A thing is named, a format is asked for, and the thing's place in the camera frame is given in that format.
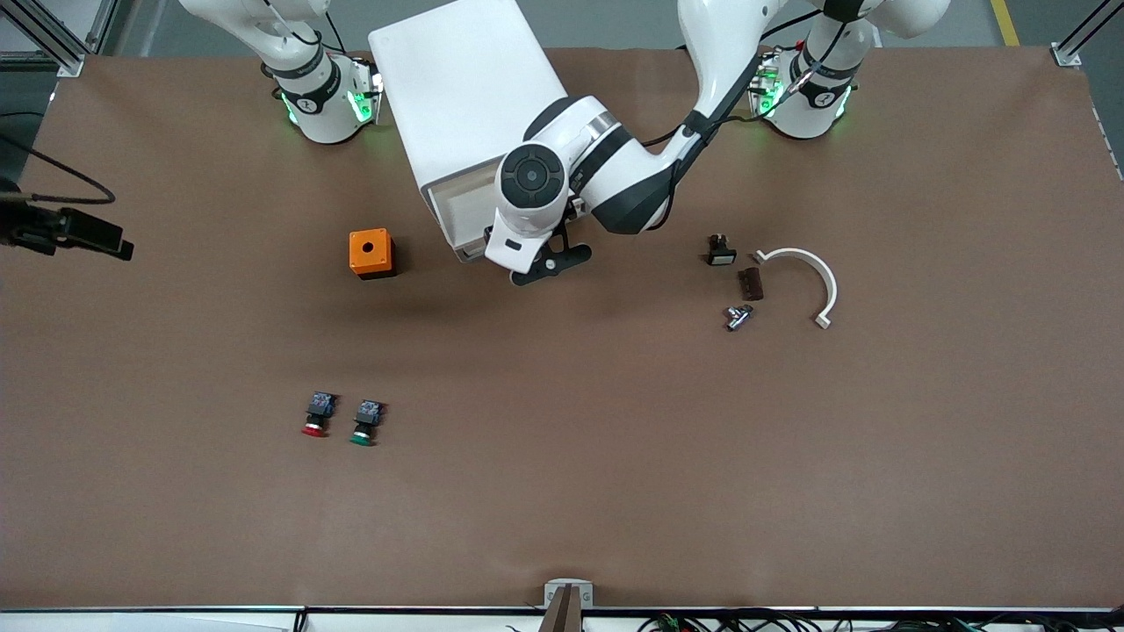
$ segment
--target black electrical component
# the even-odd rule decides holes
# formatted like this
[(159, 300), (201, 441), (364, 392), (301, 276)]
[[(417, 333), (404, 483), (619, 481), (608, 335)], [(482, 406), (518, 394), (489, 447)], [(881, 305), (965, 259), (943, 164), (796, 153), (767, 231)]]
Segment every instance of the black electrical component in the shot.
[(707, 265), (729, 265), (737, 259), (737, 251), (726, 245), (726, 235), (710, 235), (710, 250), (706, 255)]
[(336, 396), (316, 391), (308, 403), (308, 418), (300, 432), (308, 436), (328, 436), (328, 418), (336, 412)]
[(352, 433), (351, 442), (364, 448), (374, 445), (374, 426), (382, 422), (382, 412), (386, 409), (387, 405), (381, 401), (364, 399), (355, 414), (355, 432)]
[(742, 285), (743, 299), (761, 300), (765, 297), (765, 290), (761, 286), (761, 269), (746, 268), (737, 273), (737, 280)]

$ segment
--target wire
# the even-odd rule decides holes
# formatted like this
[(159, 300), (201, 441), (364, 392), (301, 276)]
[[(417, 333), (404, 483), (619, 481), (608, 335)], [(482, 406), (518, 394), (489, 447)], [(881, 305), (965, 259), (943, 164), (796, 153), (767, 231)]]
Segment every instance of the wire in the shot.
[[(803, 20), (803, 19), (808, 19), (808, 18), (810, 18), (810, 17), (813, 17), (816, 13), (819, 13), (819, 12), (821, 11), (813, 11), (810, 13), (806, 13), (806, 15), (801, 16), (800, 18), (797, 18), (796, 21), (799, 21), (799, 20)], [(777, 99), (777, 102), (773, 103), (768, 110), (765, 110), (765, 111), (763, 111), (761, 114), (747, 117), (747, 118), (744, 117), (744, 116), (736, 116), (736, 115), (729, 115), (729, 116), (727, 116), (725, 118), (719, 118), (718, 120), (716, 120), (713, 124), (710, 124), (710, 127), (707, 127), (706, 130), (705, 130), (705, 133), (709, 134), (714, 129), (716, 129), (716, 128), (718, 128), (718, 127), (720, 127), (720, 126), (723, 126), (723, 125), (725, 125), (727, 123), (735, 121), (735, 120), (738, 121), (738, 123), (755, 123), (758, 120), (761, 120), (761, 119), (765, 118), (770, 114), (772, 114), (772, 111), (776, 110), (777, 108), (779, 108), (781, 103), (783, 103), (785, 101), (787, 101), (790, 96), (792, 96), (797, 91), (799, 91), (799, 89), (803, 88), (804, 84), (807, 83), (808, 80), (812, 79), (812, 76), (814, 74), (816, 74), (817, 72), (819, 72), (819, 69), (823, 67), (824, 63), (827, 62), (827, 56), (832, 54), (832, 51), (835, 49), (835, 45), (839, 44), (840, 38), (843, 37), (843, 31), (846, 30), (847, 24), (849, 22), (843, 22), (843, 24), (840, 25), (840, 29), (837, 31), (835, 31), (835, 37), (832, 38), (832, 43), (828, 44), (827, 45), (827, 49), (824, 51), (824, 56), (821, 57), (818, 62), (812, 64), (808, 67), (808, 70), (804, 71), (804, 74), (801, 74), (799, 78), (797, 78), (797, 80), (794, 81), (791, 85), (789, 85), (789, 88), (785, 91), (785, 93), (781, 94), (780, 99)], [(789, 22), (785, 22), (785, 24), (778, 26), (777, 29), (787, 28), (788, 26), (791, 26), (791, 25)], [(678, 132), (678, 130), (679, 130), (679, 128), (677, 127), (676, 129), (672, 129), (671, 132), (668, 132), (667, 134), (664, 134), (662, 136), (659, 136), (656, 138), (652, 138), (651, 141), (645, 141), (645, 142), (641, 143), (641, 145), (644, 146), (644, 147), (651, 147), (652, 145), (659, 145), (660, 143), (662, 143), (662, 142), (671, 138), (672, 136), (674, 136), (676, 132)]]
[(98, 182), (97, 180), (94, 180), (93, 178), (90, 178), (89, 175), (82, 173), (81, 171), (78, 171), (76, 169), (70, 168), (70, 166), (67, 166), (67, 165), (58, 162), (57, 160), (48, 156), (47, 154), (35, 150), (34, 147), (28, 147), (27, 145), (20, 143), (19, 141), (16, 141), (15, 138), (12, 138), (11, 136), (8, 136), (7, 134), (0, 133), (0, 141), (3, 141), (4, 143), (8, 143), (9, 145), (16, 147), (17, 150), (20, 150), (20, 151), (22, 151), (22, 152), (25, 152), (27, 154), (30, 154), (30, 155), (33, 155), (33, 156), (42, 160), (43, 162), (46, 162), (46, 163), (48, 163), (48, 164), (51, 164), (51, 165), (53, 165), (55, 168), (58, 168), (58, 169), (65, 171), (66, 173), (70, 173), (74, 178), (78, 178), (79, 180), (85, 182), (87, 184), (90, 184), (94, 189), (98, 189), (99, 191), (101, 191), (106, 196), (105, 198), (71, 198), (71, 197), (66, 197), (66, 196), (40, 196), (39, 193), (29, 193), (31, 201), (37, 201), (37, 202), (58, 202), (58, 204), (89, 204), (89, 205), (114, 204), (115, 201), (117, 201), (117, 196), (115, 196), (112, 191), (110, 191), (108, 188), (106, 188), (105, 184), (102, 184), (101, 182)]
[(823, 11), (821, 11), (819, 9), (816, 9), (815, 11), (808, 11), (807, 13), (804, 13), (803, 16), (800, 16), (798, 18), (792, 18), (792, 19), (788, 20), (785, 24), (779, 24), (779, 25), (770, 28), (769, 30), (762, 33), (761, 34), (761, 39), (764, 39), (765, 37), (769, 37), (770, 35), (777, 35), (778, 33), (785, 30), (786, 28), (788, 28), (790, 26), (796, 26), (796, 25), (803, 22), (804, 20), (810, 20), (812, 18), (818, 16), (819, 13), (823, 13)]
[(339, 37), (339, 31), (336, 29), (336, 22), (332, 21), (332, 15), (328, 13), (327, 11), (324, 11), (324, 17), (328, 19), (328, 26), (332, 27), (332, 33), (336, 35), (336, 44), (339, 45), (339, 52), (343, 52), (344, 40), (342, 37)]
[[(316, 42), (309, 42), (308, 39), (305, 39), (300, 35), (298, 35), (297, 31), (293, 30), (291, 26), (289, 26), (289, 22), (285, 21), (285, 19), (283, 17), (281, 17), (281, 13), (278, 12), (277, 7), (273, 6), (273, 2), (270, 2), (270, 0), (262, 0), (262, 2), (264, 2), (265, 6), (269, 7), (271, 11), (273, 11), (273, 17), (275, 17), (278, 19), (278, 21), (281, 22), (284, 26), (285, 30), (289, 31), (289, 35), (291, 35), (292, 38), (296, 39), (297, 42), (300, 42), (301, 44), (308, 44), (309, 46), (321, 46), (323, 45), (328, 51), (335, 51), (336, 53), (345, 54), (344, 53), (344, 48), (343, 48), (343, 43), (339, 44), (338, 48), (336, 48), (335, 46), (329, 46), (329, 45), (325, 44), (324, 43), (324, 35), (319, 30), (316, 30), (315, 28), (312, 29), (312, 33), (316, 34)], [(328, 24), (332, 24), (332, 19), (330, 18), (328, 18)]]
[(676, 174), (679, 172), (680, 162), (676, 160), (676, 162), (671, 163), (671, 178), (668, 179), (668, 208), (663, 209), (663, 217), (659, 222), (649, 226), (649, 231), (659, 231), (668, 223), (668, 218), (671, 217), (671, 205), (676, 204)]
[(763, 111), (761, 114), (753, 115), (753, 116), (751, 116), (749, 118), (746, 118), (744, 116), (735, 116), (735, 115), (731, 115), (731, 116), (727, 116), (725, 118), (719, 118), (718, 120), (714, 121), (714, 124), (711, 124), (710, 127), (708, 127), (706, 129), (706, 133), (709, 134), (714, 129), (716, 129), (716, 128), (718, 128), (718, 127), (720, 127), (720, 126), (723, 126), (723, 125), (725, 125), (727, 123), (734, 121), (734, 120), (740, 121), (740, 123), (754, 123), (754, 121), (761, 120), (761, 119), (768, 117), (769, 115), (771, 115), (773, 112), (773, 110), (776, 110), (777, 108), (779, 108), (781, 106), (781, 103), (783, 103), (785, 101), (788, 100), (789, 97), (791, 97), (792, 94), (797, 93), (800, 90), (800, 88), (804, 88), (804, 84), (807, 83), (808, 80), (812, 79), (812, 76), (814, 74), (816, 74), (817, 72), (819, 72), (819, 69), (823, 67), (824, 63), (827, 62), (827, 56), (831, 55), (832, 51), (835, 49), (835, 45), (839, 44), (840, 38), (843, 36), (843, 31), (846, 30), (846, 27), (847, 27), (847, 22), (843, 22), (843, 24), (840, 25), (840, 29), (837, 31), (835, 31), (835, 37), (832, 38), (832, 43), (828, 44), (827, 45), (827, 49), (824, 51), (824, 56), (821, 57), (818, 62), (816, 62), (816, 63), (812, 64), (810, 66), (808, 66), (808, 70), (804, 71), (804, 74), (801, 74), (799, 78), (797, 78), (797, 80), (794, 81), (791, 83), (791, 85), (788, 87), (787, 90), (785, 90), (785, 93), (781, 94), (780, 98), (777, 99), (777, 102), (773, 103), (768, 110), (765, 110), (765, 111)]
[(642, 147), (651, 147), (652, 145), (659, 145), (660, 143), (662, 143), (662, 142), (671, 138), (672, 136), (674, 136), (676, 132), (679, 132), (678, 127), (674, 128), (674, 129), (672, 129), (671, 132), (668, 132), (667, 134), (663, 134), (662, 136), (659, 136), (656, 138), (652, 138), (651, 141), (644, 141), (643, 143), (641, 143), (641, 146)]

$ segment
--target green led light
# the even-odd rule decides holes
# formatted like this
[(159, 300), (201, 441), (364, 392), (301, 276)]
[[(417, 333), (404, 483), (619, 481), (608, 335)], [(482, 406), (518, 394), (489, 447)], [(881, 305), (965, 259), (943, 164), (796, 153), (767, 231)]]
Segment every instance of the green led light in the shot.
[(351, 91), (347, 92), (347, 97), (352, 105), (352, 109), (355, 110), (355, 118), (357, 118), (360, 123), (371, 120), (371, 106), (368, 105), (370, 103), (370, 99), (364, 97), (362, 93), (356, 94)]
[(846, 91), (843, 92), (843, 97), (840, 99), (840, 109), (835, 110), (835, 118), (843, 116), (843, 111), (846, 110), (846, 99), (851, 96), (851, 87), (849, 85)]
[(284, 109), (289, 111), (289, 120), (293, 125), (300, 125), (299, 123), (297, 123), (297, 115), (293, 114), (292, 106), (289, 105), (289, 99), (284, 96), (284, 92), (281, 93), (281, 102), (284, 103)]

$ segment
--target gray floor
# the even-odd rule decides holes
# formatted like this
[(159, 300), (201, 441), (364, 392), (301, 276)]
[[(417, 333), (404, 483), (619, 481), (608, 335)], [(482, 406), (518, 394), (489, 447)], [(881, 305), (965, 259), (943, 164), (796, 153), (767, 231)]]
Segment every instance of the gray floor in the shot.
[[(1010, 19), (1023, 45), (1061, 42), (1098, 0), (1007, 0)], [(1081, 48), (1081, 70), (1089, 75), (1093, 102), (1116, 157), (1124, 156), (1124, 13), (1117, 13)]]
[[(336, 0), (332, 15), (348, 49), (366, 48), (368, 34), (379, 27), (438, 7), (448, 0), (399, 0), (370, 3)], [(674, 48), (683, 43), (676, 0), (519, 0), (532, 29), (545, 47)], [(807, 12), (792, 0), (777, 19)], [(248, 55), (244, 45), (223, 30), (189, 15), (176, 0), (142, 2), (121, 52), (129, 55)], [(155, 24), (155, 30), (149, 25)], [(327, 33), (327, 24), (315, 25)], [(787, 34), (787, 42), (800, 28)], [(996, 46), (1003, 43), (987, 0), (952, 0), (936, 28), (913, 40), (887, 35), (887, 46)]]

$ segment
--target metal clamp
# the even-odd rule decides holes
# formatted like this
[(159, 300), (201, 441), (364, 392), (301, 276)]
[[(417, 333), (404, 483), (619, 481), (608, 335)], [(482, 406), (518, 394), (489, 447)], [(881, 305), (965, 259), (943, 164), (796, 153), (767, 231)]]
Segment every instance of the metal clamp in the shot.
[(577, 590), (575, 596), (578, 603), (581, 604), (581, 610), (593, 607), (593, 583), (586, 579), (568, 578), (551, 579), (543, 586), (543, 607), (549, 608), (555, 595), (560, 594), (560, 590), (568, 585), (573, 586), (573, 589)]

